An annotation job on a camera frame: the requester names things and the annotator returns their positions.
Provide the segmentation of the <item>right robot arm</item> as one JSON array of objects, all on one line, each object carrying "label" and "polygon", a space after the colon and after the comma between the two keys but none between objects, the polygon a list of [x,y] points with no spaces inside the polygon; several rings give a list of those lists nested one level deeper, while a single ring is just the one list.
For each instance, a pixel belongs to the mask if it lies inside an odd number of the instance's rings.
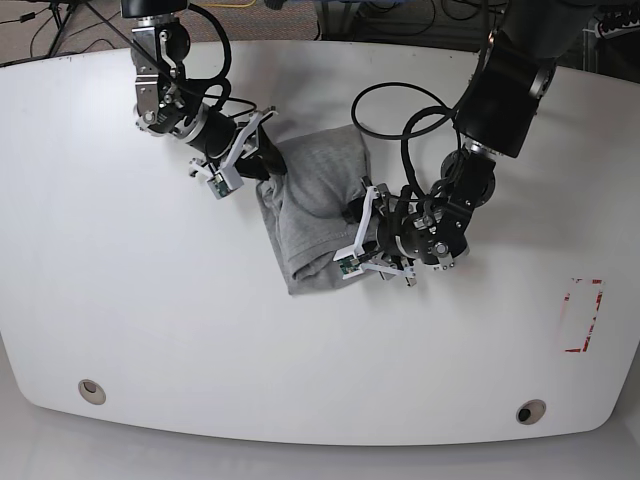
[{"label": "right robot arm", "polygon": [[[187,76],[184,60],[191,38],[177,14],[190,11],[206,19],[222,46],[222,66],[210,78]],[[136,69],[137,127],[154,136],[171,136],[200,153],[190,161],[189,175],[206,179],[225,196],[245,178],[264,181],[287,172],[285,161],[267,136],[263,123],[274,108],[226,115],[232,102],[230,40],[219,20],[188,1],[123,1],[121,14],[134,19],[131,57]]]}]

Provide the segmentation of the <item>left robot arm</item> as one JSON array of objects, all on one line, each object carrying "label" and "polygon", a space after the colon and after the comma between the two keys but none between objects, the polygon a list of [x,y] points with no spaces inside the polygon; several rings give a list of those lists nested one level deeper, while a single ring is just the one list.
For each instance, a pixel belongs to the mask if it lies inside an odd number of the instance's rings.
[{"label": "left robot arm", "polygon": [[[348,211],[358,220],[355,240],[335,253],[345,279],[377,272],[415,283],[414,265],[453,269],[469,250],[466,230],[495,190],[496,158],[520,154],[557,61],[598,9],[597,1],[510,1],[499,25],[489,2],[480,4],[482,40],[470,82],[456,104],[441,99],[409,118],[394,135],[406,183],[393,195],[362,179],[363,197]],[[410,140],[451,123],[456,148],[440,179],[423,189],[411,161]]]}]

